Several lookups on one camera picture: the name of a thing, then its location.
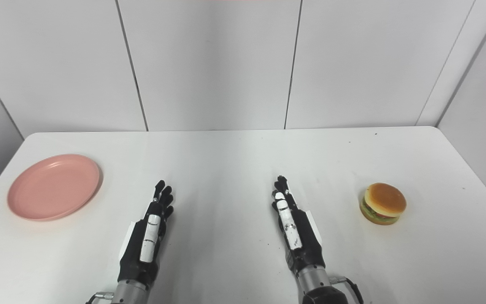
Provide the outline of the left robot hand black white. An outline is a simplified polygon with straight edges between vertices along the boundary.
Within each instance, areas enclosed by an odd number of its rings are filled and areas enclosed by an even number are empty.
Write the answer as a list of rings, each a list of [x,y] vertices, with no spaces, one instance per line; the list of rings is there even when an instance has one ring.
[[[134,224],[127,248],[120,259],[118,282],[138,282],[150,289],[159,271],[158,254],[173,214],[172,187],[158,181],[145,215]]]

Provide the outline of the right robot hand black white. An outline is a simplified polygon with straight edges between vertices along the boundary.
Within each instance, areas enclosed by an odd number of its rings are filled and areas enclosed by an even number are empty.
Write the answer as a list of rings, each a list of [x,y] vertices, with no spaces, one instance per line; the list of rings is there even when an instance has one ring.
[[[286,177],[278,176],[274,187],[272,208],[285,240],[290,271],[297,274],[305,267],[325,268],[321,237],[312,214],[299,209]]]

